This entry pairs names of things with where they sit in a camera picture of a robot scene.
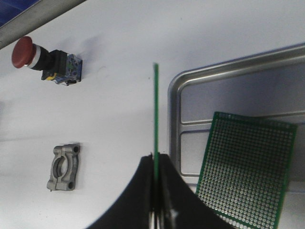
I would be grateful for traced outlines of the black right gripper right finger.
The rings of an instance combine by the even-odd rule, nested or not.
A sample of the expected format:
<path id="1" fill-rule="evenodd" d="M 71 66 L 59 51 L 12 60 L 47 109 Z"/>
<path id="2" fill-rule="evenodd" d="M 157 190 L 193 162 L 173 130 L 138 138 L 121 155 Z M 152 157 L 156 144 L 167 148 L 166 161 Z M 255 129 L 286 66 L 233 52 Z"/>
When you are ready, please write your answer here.
<path id="1" fill-rule="evenodd" d="M 158 169 L 158 216 L 161 229 L 233 228 L 191 191 L 167 154 L 159 155 Z"/>

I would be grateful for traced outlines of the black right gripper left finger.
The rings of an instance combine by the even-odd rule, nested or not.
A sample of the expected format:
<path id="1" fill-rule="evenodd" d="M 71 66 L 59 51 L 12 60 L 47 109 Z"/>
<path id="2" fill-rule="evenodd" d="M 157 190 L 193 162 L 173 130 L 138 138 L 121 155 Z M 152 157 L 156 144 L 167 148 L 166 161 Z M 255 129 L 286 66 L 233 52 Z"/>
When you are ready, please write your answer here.
<path id="1" fill-rule="evenodd" d="M 152 209 L 153 157 L 143 156 L 125 190 L 90 229 L 148 229 Z"/>

